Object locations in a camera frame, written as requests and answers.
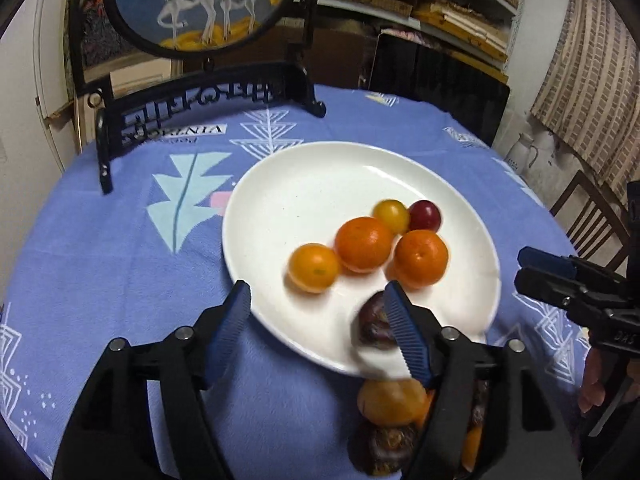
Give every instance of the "table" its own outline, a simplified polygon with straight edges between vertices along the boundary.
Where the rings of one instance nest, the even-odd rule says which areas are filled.
[[[277,150],[316,140],[401,153],[466,197],[500,258],[502,299],[488,342],[522,339],[567,423],[575,424],[587,340],[562,311],[521,297],[513,286],[521,247],[572,252],[551,215],[495,152],[449,114],[391,95],[324,87],[317,94],[328,109],[322,120],[295,105],[240,101],[176,116],[172,120],[180,122],[174,124],[206,127],[177,130],[114,161],[108,196],[100,192],[92,149],[63,175],[18,258],[0,325],[2,415],[45,473],[52,471],[68,416],[109,340],[160,340],[226,296],[231,282],[222,257],[222,218],[242,174]],[[189,176],[184,161],[195,156],[202,171]],[[158,184],[167,180],[201,199],[182,204],[194,209],[176,225],[149,207],[168,200]],[[205,394],[236,478],[362,478],[346,451],[360,421],[361,380],[306,361],[255,319],[239,347],[232,370]],[[175,475],[156,384],[150,385],[150,405],[162,467]]]

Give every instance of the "patterned curtain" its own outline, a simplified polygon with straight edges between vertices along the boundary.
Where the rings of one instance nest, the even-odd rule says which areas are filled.
[[[640,178],[638,47],[609,0],[570,0],[531,113],[626,203]]]

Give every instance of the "deer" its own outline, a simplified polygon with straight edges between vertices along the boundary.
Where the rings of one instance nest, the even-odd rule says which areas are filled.
[[[223,34],[225,41],[228,38],[229,34],[231,34],[229,11],[242,9],[243,7],[248,10],[249,14],[251,15],[251,21],[249,22],[249,34],[251,34],[254,31],[255,24],[255,0],[240,0],[239,2],[235,2],[233,0],[220,0],[220,8],[225,15],[225,31]]]
[[[213,26],[216,23],[216,9],[214,0],[164,0],[165,4],[160,14],[158,14],[158,25],[164,28],[170,28],[174,33],[174,48],[177,48],[177,31],[179,28],[188,27],[189,23],[179,19],[180,13],[184,10],[193,9],[201,5],[207,13],[207,24],[202,32],[202,43],[210,43]],[[167,17],[171,17],[171,23],[165,21]]]

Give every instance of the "pitcher handle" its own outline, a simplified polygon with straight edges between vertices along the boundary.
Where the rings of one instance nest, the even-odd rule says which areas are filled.
[[[533,166],[533,163],[536,161],[536,159],[538,158],[538,155],[540,154],[540,150],[537,147],[531,145],[531,149],[536,150],[536,155],[533,157],[533,160],[529,164],[529,169],[531,169],[531,167]]]

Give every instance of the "light blue tree print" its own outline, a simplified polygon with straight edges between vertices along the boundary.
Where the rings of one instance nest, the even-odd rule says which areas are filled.
[[[220,209],[197,204],[231,178],[231,175],[204,176],[229,155],[220,152],[171,155],[180,176],[154,175],[169,200],[152,204],[146,210],[172,253],[180,251],[196,225],[220,212]]]

